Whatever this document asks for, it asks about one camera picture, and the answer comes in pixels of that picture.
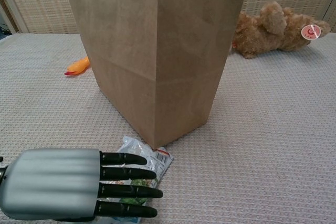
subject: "table surface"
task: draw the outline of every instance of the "table surface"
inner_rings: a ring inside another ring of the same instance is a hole
[[[139,137],[91,69],[64,76],[85,55],[79,35],[0,41],[4,163],[29,148],[116,151]],[[167,149],[164,198],[150,202],[159,215],[142,223],[336,223],[336,34],[299,52],[230,55],[208,123]]]

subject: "orange toy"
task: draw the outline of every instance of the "orange toy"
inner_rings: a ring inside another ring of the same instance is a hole
[[[68,71],[64,73],[66,76],[75,76],[83,73],[90,66],[90,61],[88,57],[76,61],[68,67]]]

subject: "red and white tag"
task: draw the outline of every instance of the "red and white tag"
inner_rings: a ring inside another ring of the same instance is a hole
[[[321,27],[317,25],[308,25],[301,30],[301,35],[306,40],[315,40],[321,35]]]

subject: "black finger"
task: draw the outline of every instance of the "black finger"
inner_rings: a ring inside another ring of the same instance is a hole
[[[95,220],[95,216],[92,217],[82,217],[82,218],[76,218],[76,219],[71,219],[71,218],[67,218],[67,219],[59,219],[59,220],[55,220],[57,222],[91,222]]]
[[[99,184],[98,198],[162,198],[162,191],[145,186]]]
[[[98,200],[94,215],[105,217],[153,218],[158,215],[158,213],[157,210],[152,207]]]
[[[101,167],[100,180],[155,179],[156,173],[138,168]]]
[[[100,165],[122,165],[122,164],[145,165],[147,164],[147,160],[144,157],[129,153],[100,152]]]

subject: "teddy bear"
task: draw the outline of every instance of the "teddy bear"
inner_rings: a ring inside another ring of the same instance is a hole
[[[246,59],[271,50],[294,51],[330,32],[330,25],[313,17],[267,2],[259,16],[240,13],[232,47]]]

